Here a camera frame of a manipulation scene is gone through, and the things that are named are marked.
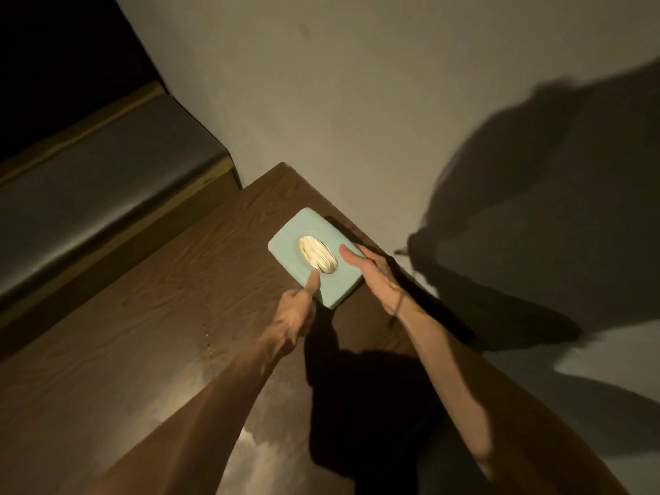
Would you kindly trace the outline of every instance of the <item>wooden trim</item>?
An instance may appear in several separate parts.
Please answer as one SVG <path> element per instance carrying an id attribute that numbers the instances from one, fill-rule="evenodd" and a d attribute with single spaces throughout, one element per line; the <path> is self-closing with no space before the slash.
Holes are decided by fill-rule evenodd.
<path id="1" fill-rule="evenodd" d="M 124 116 L 126 113 L 142 106 L 157 95 L 164 93 L 165 91 L 160 83 L 148 83 L 126 97 L 99 109 L 97 112 L 87 116 L 87 118 L 71 125 L 68 129 L 64 129 L 43 141 L 39 141 L 16 156 L 6 159 L 0 165 L 0 185 L 33 168 L 47 158 L 56 155 L 71 144 L 84 139 L 105 125 Z"/>
<path id="2" fill-rule="evenodd" d="M 233 168 L 234 163 L 232 162 L 231 157 L 227 156 L 222 158 L 218 163 L 216 163 L 194 181 L 189 183 L 185 188 L 176 193 L 172 198 L 167 200 L 160 207 L 155 208 L 135 222 L 129 224 L 127 227 L 112 236 L 109 240 L 105 241 L 98 248 L 70 264 L 70 266 L 65 268 L 54 278 L 51 278 L 39 286 L 36 290 L 31 291 L 27 295 L 16 300 L 13 304 L 10 304 L 9 307 L 0 313 L 0 329 L 12 323 L 20 316 L 23 316 L 32 307 L 46 299 L 48 296 L 51 296 L 53 293 L 58 291 L 67 283 L 71 282 L 73 279 L 83 274 L 91 266 L 96 264 L 107 255 L 111 254 L 111 252 L 118 249 L 131 238 L 134 238 L 139 233 L 147 229 L 158 219 L 167 215 L 169 212 L 185 203 L 187 200 L 191 199 L 208 184 L 215 181 L 227 172 L 231 172 Z"/>

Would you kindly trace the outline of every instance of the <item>person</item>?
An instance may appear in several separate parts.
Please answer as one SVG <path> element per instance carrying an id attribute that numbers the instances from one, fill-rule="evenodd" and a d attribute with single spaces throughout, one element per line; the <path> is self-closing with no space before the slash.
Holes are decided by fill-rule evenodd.
<path id="1" fill-rule="evenodd" d="M 360 269 L 385 311 L 400 319 L 476 464 L 500 491 L 626 493 L 552 411 L 461 344 L 394 280 L 384 257 L 340 253 Z M 277 362 L 310 330 L 319 272 L 286 291 L 253 347 L 103 475 L 93 493 L 214 494 L 253 403 Z"/>

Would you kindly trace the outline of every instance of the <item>seat cushion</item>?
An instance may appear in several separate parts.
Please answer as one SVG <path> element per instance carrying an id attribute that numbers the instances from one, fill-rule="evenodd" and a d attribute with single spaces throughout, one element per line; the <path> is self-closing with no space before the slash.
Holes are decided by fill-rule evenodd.
<path id="1" fill-rule="evenodd" d="M 0 186 L 0 301 L 227 155 L 161 94 L 6 182 Z"/>

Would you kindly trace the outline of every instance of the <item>cushioned bench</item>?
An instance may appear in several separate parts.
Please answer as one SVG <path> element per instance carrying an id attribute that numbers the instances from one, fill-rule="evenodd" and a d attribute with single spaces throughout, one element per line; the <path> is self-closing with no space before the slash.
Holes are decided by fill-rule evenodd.
<path id="1" fill-rule="evenodd" d="M 227 149 L 160 86 L 110 109 L 0 179 L 0 328 L 210 183 L 238 190 Z"/>

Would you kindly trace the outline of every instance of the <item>wooden table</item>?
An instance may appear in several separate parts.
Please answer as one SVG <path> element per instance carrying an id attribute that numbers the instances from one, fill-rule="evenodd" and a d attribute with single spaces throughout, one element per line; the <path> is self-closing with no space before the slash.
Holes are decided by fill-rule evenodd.
<path id="1" fill-rule="evenodd" d="M 296 287 L 266 245 L 303 207 L 373 245 L 281 164 L 7 360 L 0 492 L 81 492 L 249 347 Z M 343 349 L 414 354 L 388 321 L 362 284 L 333 325 Z M 310 457 L 304 352 L 285 358 L 261 392 L 220 492 L 352 492 L 351 480 Z"/>

